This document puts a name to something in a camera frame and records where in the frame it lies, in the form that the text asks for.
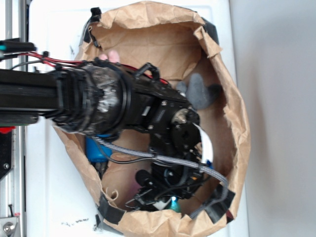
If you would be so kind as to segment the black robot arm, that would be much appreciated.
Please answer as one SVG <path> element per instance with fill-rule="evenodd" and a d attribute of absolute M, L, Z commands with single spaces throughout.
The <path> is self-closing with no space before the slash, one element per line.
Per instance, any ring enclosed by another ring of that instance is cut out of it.
<path fill-rule="evenodd" d="M 135 175 L 141 189 L 129 208 L 155 210 L 172 197 L 189 199 L 205 182 L 196 148 L 199 115 L 149 63 L 135 69 L 96 59 L 45 74 L 2 69 L 1 126 L 34 124 L 41 116 L 136 162 L 151 162 L 151 172 Z"/>

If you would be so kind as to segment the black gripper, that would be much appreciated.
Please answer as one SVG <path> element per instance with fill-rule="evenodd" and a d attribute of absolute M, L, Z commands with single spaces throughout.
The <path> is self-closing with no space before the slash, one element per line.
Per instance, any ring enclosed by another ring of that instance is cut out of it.
<path fill-rule="evenodd" d="M 126 201 L 129 210 L 157 211 L 168 209 L 171 198 L 190 199 L 211 178 L 202 167 L 212 170 L 212 162 L 202 156 L 202 146 L 178 153 L 175 157 L 151 152 L 129 152 L 136 155 L 135 162 L 150 161 L 151 171 L 141 169 L 135 180 L 140 186 L 133 198 Z"/>

